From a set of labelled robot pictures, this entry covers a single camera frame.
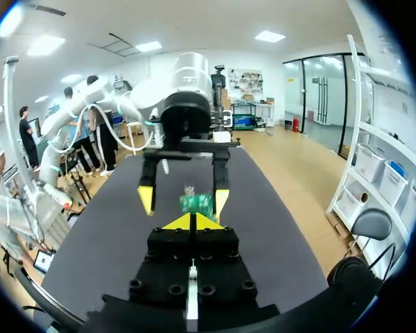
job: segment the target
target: table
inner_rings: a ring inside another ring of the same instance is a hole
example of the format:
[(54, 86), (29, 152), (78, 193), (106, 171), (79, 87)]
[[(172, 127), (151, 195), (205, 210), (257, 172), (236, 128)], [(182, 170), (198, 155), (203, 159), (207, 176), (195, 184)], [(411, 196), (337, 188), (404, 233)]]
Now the table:
[[(231, 148), (230, 195), (220, 220), (236, 230), (239, 249), (257, 283), (260, 306), (285, 312), (318, 295), (327, 282), (313, 252), (276, 191), (251, 157)], [(104, 293), (128, 299), (128, 284), (147, 251), (151, 230), (183, 215), (184, 186), (211, 191), (211, 160), (169, 161), (157, 168), (155, 214), (146, 216), (137, 183), (141, 156), (130, 156), (93, 197), (59, 249), (42, 286), (66, 308), (86, 319), (103, 307)], [(35, 321), (46, 327), (43, 314)]]
[[(275, 125), (275, 105), (274, 104), (254, 104), (255, 108), (260, 107), (261, 110), (261, 118), (265, 121), (267, 127), (274, 127)], [(264, 117), (263, 110), (267, 109), (268, 117)]]
[(231, 104), (233, 114), (236, 114), (236, 108), (250, 108), (250, 114), (256, 116), (256, 104), (253, 103), (233, 103)]

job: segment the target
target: wooden floor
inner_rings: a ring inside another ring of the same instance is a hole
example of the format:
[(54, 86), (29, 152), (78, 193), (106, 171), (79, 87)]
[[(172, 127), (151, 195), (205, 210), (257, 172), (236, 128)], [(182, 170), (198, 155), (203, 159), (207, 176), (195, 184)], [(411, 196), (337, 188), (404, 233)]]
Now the wooden floor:
[[(346, 249), (324, 215), (338, 186), (345, 161), (299, 133), (285, 131), (279, 126), (269, 131), (273, 133), (272, 137), (252, 131), (235, 132), (234, 136), (241, 138), (246, 151), (290, 210), (326, 276)], [(141, 141), (142, 137), (136, 138), (139, 146)], [(127, 151), (121, 151), (116, 157), (117, 163), (122, 163), (127, 154)], [(95, 194), (106, 180), (86, 177), (84, 183)], [(34, 305), (20, 284), (8, 277), (2, 257), (0, 249), (0, 280), (4, 289), (17, 304)], [(31, 276), (39, 281), (42, 279), (39, 275)]]

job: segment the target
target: red fire extinguisher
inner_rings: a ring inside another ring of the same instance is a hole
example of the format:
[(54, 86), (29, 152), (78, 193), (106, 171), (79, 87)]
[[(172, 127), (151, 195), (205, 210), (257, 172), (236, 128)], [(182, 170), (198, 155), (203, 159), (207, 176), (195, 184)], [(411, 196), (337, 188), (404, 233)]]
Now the red fire extinguisher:
[(294, 117), (293, 119), (293, 132), (299, 132), (299, 118)]

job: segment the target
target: storage bin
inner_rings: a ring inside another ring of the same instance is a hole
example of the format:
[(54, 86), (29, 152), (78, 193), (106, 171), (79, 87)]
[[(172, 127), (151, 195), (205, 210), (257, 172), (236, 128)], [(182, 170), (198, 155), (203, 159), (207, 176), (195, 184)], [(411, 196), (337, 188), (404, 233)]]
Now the storage bin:
[(348, 221), (354, 221), (362, 212), (365, 203), (357, 199), (346, 187), (344, 187), (342, 198), (337, 202), (340, 211), (347, 217)]
[(384, 162), (385, 171), (379, 186), (379, 193), (387, 200), (391, 206), (396, 205), (405, 186), (408, 184), (407, 179), (402, 177), (390, 166), (391, 160)]
[(416, 223), (416, 184), (415, 180), (411, 182), (410, 193), (408, 194), (406, 204), (401, 213), (401, 220), (411, 233)]
[(379, 178), (384, 161), (383, 151), (380, 148), (372, 149), (365, 144), (358, 144), (354, 169), (368, 182), (374, 182)]

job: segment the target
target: glass wall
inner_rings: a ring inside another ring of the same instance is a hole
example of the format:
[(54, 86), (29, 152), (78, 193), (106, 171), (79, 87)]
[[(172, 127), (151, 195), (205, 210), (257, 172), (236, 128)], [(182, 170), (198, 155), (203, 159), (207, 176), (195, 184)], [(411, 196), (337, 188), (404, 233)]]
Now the glass wall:
[[(366, 57), (359, 55), (362, 64)], [(284, 64), (285, 120), (300, 119), (305, 135), (346, 158), (356, 115), (356, 79), (349, 53)], [(363, 78), (363, 121), (372, 113), (372, 81)]]
[(284, 64), (285, 72), (285, 120), (293, 121), (299, 118), (299, 129), (302, 128), (304, 114), (304, 75), (302, 61)]
[(338, 153), (345, 118), (343, 57), (304, 61), (306, 114), (304, 134)]

